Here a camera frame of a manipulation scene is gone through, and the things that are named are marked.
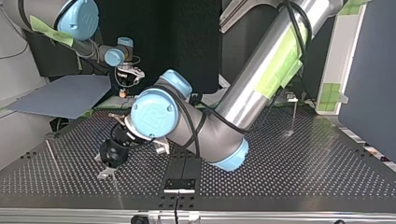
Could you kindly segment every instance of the metal clamp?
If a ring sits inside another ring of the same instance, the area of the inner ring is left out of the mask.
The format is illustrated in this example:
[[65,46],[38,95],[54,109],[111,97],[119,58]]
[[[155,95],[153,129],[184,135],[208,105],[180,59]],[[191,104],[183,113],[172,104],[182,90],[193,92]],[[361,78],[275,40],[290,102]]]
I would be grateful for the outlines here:
[[[148,141],[151,141],[151,138],[146,137],[145,135],[139,133],[137,131],[136,127],[132,124],[132,122],[128,118],[125,118],[124,122],[125,122],[126,127],[129,129],[129,131],[131,133],[135,134],[136,136],[138,136],[140,138],[143,138],[143,139],[146,139]],[[131,134],[127,133],[127,135],[132,140],[134,140],[134,137]],[[154,139],[154,141],[152,143],[154,144],[155,150],[157,151],[158,154],[163,154],[163,153],[166,153],[168,155],[170,154],[169,142],[166,139],[166,137],[156,138],[156,139]]]
[[281,0],[233,0],[220,16],[220,30],[225,34],[237,21],[258,5],[277,7],[281,2]]
[[123,65],[117,67],[117,69],[125,74],[117,73],[119,77],[125,77],[127,78],[129,75],[133,75],[136,78],[134,79],[134,84],[133,86],[137,85],[140,83],[140,80],[142,80],[146,74],[138,67],[134,67],[131,63],[124,63]]

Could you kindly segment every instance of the green sticker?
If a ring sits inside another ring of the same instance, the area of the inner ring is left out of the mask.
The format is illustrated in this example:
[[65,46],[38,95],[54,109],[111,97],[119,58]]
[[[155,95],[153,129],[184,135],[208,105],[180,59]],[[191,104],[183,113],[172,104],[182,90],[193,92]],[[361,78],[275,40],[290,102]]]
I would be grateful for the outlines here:
[[[306,29],[299,24],[303,39],[306,39]],[[292,27],[289,28],[280,43],[272,61],[264,71],[255,91],[266,98],[271,98],[279,86],[285,87],[302,66],[299,61],[300,46],[297,43]]]
[[365,0],[349,0],[340,11],[340,15],[358,15],[364,4],[366,4]]
[[341,84],[339,83],[323,83],[318,111],[335,111],[340,101],[340,90]]
[[53,30],[46,23],[34,16],[30,16],[30,23],[32,25],[33,31],[42,33],[43,35],[46,35],[47,37],[60,43],[64,43],[70,47],[73,46],[73,36],[70,34]]

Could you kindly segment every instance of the metal bracket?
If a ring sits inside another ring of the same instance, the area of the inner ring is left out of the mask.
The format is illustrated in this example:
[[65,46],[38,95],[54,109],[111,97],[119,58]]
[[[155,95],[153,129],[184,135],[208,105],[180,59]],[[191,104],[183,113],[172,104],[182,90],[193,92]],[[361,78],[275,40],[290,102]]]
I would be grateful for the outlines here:
[[194,179],[168,179],[163,192],[192,194],[195,193],[195,183]]
[[[102,160],[100,159],[100,153],[95,156],[95,160],[102,162]],[[101,173],[99,173],[99,175],[97,177],[98,177],[98,179],[106,179],[111,175],[114,177],[114,174],[116,173],[116,171],[117,171],[117,169],[106,167],[106,169],[104,171],[102,171]]]
[[349,101],[349,98],[347,96],[345,96],[343,93],[340,93],[340,103],[347,104],[348,101]]
[[[134,86],[140,83],[140,80],[142,80],[146,74],[138,67],[134,67],[133,64],[131,63],[124,63],[123,65],[117,67],[117,69],[123,73],[126,73],[128,75],[133,75],[136,78],[134,79]],[[119,77],[127,77],[127,75],[117,73],[117,76]]]
[[225,34],[237,21],[258,5],[277,7],[281,2],[281,0],[233,0],[220,16],[220,30]]
[[201,217],[198,215],[190,215],[188,224],[201,224]]
[[[146,137],[145,135],[139,133],[137,131],[137,129],[134,127],[134,125],[132,124],[132,122],[128,119],[125,118],[124,120],[126,127],[129,129],[129,131],[133,134],[135,134],[136,136],[146,139],[148,141],[150,141],[151,139],[149,137]],[[131,134],[127,134],[132,140],[134,140],[134,137]],[[166,137],[162,137],[162,138],[156,138],[153,141],[153,144],[155,146],[155,150],[157,151],[158,154],[170,154],[170,150],[169,150],[169,142],[166,139]]]

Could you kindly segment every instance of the blue joint cover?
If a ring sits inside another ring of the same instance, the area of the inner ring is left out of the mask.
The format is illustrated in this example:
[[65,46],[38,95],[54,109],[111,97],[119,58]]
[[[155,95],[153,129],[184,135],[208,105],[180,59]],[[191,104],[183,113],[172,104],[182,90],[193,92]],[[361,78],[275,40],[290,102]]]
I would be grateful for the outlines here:
[[99,25],[99,9],[93,0],[77,0],[59,20],[58,31],[73,36],[76,40],[87,40]]
[[229,156],[227,159],[223,161],[219,161],[211,164],[219,167],[222,170],[231,172],[238,169],[244,163],[247,154],[248,154],[248,141],[244,138],[242,140],[241,146],[233,153],[233,155]]
[[150,138],[164,137],[172,132],[179,119],[175,100],[166,91],[143,91],[131,111],[131,122],[137,131]]
[[105,54],[106,63],[113,67],[121,65],[124,60],[124,54],[120,49],[109,49]]
[[119,37],[117,44],[131,48],[134,47],[134,41],[128,37]]
[[175,87],[184,96],[184,99],[189,98],[192,92],[192,86],[177,71],[169,69],[161,76],[161,78],[165,79]]

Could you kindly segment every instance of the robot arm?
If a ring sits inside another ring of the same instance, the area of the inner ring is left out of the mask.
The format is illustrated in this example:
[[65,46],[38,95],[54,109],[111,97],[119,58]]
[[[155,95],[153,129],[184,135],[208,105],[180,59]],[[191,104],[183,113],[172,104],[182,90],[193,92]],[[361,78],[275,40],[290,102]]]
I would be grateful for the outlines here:
[[124,89],[138,84],[145,76],[133,67],[132,39],[120,37],[115,47],[98,45],[90,40],[99,24],[99,9],[93,0],[4,0],[3,6],[7,15],[26,31],[34,31],[30,19],[34,16],[51,29],[71,35],[71,46],[61,44],[81,58],[116,67],[117,81]]
[[[293,1],[309,19],[312,35],[345,3],[345,0]],[[295,12],[295,18],[301,33],[308,37],[301,14]],[[137,97],[125,119],[126,126],[147,139],[166,137],[225,171],[237,169],[248,154],[245,130],[276,90],[285,86],[302,66],[293,31],[290,14],[282,7],[214,112],[206,114],[186,103],[191,94],[190,84],[177,72],[168,70],[152,88]]]
[[[282,3],[280,0],[262,2]],[[313,36],[307,34],[310,30],[305,30],[304,22],[309,21],[315,35],[327,18],[339,12],[346,2],[294,0],[293,4],[299,9],[294,13],[299,30],[310,39]],[[98,9],[93,0],[4,0],[4,7],[8,16],[22,28],[32,31],[29,17],[38,17],[52,28],[71,34],[75,41],[69,48],[79,55],[106,61],[118,67],[122,75],[133,74],[132,40],[121,38],[116,47],[100,46],[97,51],[92,47],[95,44],[89,38],[98,25]],[[290,8],[281,7],[273,25],[215,111],[206,114],[186,103],[191,85],[178,72],[168,70],[153,87],[137,96],[130,115],[121,121],[126,127],[125,135],[154,142],[159,153],[168,151],[169,139],[220,169],[236,170],[248,154],[246,130],[276,90],[285,86],[300,69],[300,55]]]

